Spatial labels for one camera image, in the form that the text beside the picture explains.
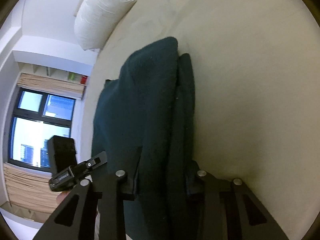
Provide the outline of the person left hand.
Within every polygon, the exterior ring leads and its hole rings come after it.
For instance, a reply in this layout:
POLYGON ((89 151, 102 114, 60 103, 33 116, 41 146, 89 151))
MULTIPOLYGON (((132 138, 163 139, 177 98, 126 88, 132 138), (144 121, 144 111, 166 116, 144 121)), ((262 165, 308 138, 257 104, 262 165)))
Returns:
POLYGON ((70 192, 71 191, 62 191, 56 198, 57 205, 60 205, 70 192))

